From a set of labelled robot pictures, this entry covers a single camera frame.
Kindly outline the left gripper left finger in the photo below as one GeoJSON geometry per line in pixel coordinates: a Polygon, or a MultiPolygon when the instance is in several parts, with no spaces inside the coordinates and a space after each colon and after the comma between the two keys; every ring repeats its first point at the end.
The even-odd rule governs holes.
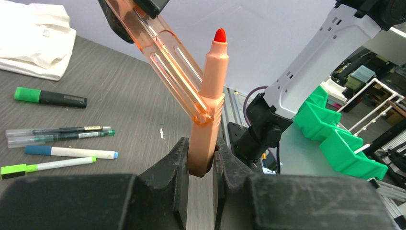
{"type": "Polygon", "coordinates": [[[170,152],[136,180],[136,227],[184,230],[187,224],[189,139],[180,138],[170,152]]]}

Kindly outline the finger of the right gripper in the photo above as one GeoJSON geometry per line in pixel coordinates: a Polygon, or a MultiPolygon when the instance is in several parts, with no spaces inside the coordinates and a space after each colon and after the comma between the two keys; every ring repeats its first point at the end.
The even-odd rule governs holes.
{"type": "Polygon", "coordinates": [[[114,31],[114,33],[116,35],[118,35],[125,42],[127,42],[129,44],[133,44],[134,41],[132,40],[130,35],[127,33],[127,31],[121,24],[120,20],[113,13],[112,9],[109,7],[107,2],[105,0],[98,0],[98,3],[101,7],[101,10],[107,20],[109,27],[111,28],[111,30],[114,31]]]}
{"type": "Polygon", "coordinates": [[[133,0],[150,18],[155,19],[165,8],[169,0],[133,0]]]}

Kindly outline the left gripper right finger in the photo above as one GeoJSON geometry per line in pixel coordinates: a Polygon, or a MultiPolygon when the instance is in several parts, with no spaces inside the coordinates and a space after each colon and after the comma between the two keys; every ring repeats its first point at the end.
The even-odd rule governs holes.
{"type": "Polygon", "coordinates": [[[252,197],[246,178],[251,170],[233,155],[222,138],[213,159],[215,230],[247,230],[252,227],[252,197]]]}

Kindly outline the orange highlighter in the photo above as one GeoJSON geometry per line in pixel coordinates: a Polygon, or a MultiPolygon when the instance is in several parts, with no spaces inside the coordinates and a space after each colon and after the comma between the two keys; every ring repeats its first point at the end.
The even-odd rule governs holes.
{"type": "Polygon", "coordinates": [[[106,2],[192,120],[187,168],[191,175],[205,176],[212,166],[224,104],[226,31],[216,31],[202,69],[160,14],[150,18],[133,0],[106,2]]]}

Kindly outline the black green highlighter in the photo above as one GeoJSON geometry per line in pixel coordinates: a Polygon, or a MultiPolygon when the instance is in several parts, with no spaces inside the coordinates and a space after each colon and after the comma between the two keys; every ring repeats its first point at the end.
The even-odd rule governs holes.
{"type": "Polygon", "coordinates": [[[69,94],[17,87],[14,93],[15,100],[38,104],[86,108],[88,99],[69,94]]]}

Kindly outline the black pen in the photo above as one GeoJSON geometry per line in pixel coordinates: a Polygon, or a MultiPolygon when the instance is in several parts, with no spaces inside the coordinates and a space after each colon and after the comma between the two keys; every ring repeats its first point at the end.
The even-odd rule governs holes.
{"type": "Polygon", "coordinates": [[[34,128],[34,129],[8,129],[5,131],[7,138],[27,137],[38,135],[53,135],[64,133],[93,132],[112,130],[111,126],[80,126],[59,128],[34,128]]]}

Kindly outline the white blue marker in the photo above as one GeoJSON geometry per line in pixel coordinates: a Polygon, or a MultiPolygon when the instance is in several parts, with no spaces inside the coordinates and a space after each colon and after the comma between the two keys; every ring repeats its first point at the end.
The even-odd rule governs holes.
{"type": "Polygon", "coordinates": [[[94,149],[74,149],[52,146],[37,146],[27,145],[24,149],[25,154],[30,155],[49,155],[61,157],[96,157],[97,159],[115,160],[119,153],[110,150],[94,150],[94,149]]]}

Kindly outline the green gel pen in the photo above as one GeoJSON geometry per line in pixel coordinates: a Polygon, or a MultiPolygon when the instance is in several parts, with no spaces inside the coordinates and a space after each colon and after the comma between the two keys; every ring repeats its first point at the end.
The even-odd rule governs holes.
{"type": "Polygon", "coordinates": [[[37,135],[28,137],[15,137],[8,138],[8,148],[20,148],[27,145],[44,145],[46,142],[55,142],[71,139],[83,138],[97,138],[114,136],[115,130],[103,130],[96,132],[82,132],[82,133],[64,133],[64,134],[50,134],[50,135],[37,135]]]}

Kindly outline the white marker pen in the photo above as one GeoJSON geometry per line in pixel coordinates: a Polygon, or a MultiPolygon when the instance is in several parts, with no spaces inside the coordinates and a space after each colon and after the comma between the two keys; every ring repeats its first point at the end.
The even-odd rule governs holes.
{"type": "Polygon", "coordinates": [[[25,176],[27,173],[44,171],[56,168],[64,168],[76,165],[92,164],[96,162],[96,157],[82,157],[62,161],[52,161],[39,164],[17,164],[10,166],[3,166],[0,168],[0,179],[11,179],[20,176],[25,176]]]}

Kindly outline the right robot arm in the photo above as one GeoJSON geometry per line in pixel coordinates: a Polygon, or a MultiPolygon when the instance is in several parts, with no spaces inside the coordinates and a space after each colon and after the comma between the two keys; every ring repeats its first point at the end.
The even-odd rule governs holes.
{"type": "MultiPolygon", "coordinates": [[[[202,69],[160,16],[165,0],[101,0],[110,28],[134,43],[194,123],[190,170],[207,171],[214,155],[228,66],[224,30],[218,30],[202,69]]],[[[282,132],[332,69],[380,31],[406,20],[403,0],[338,0],[326,20],[277,80],[248,108],[252,126],[242,155],[257,159],[279,143],[282,132]]]]}

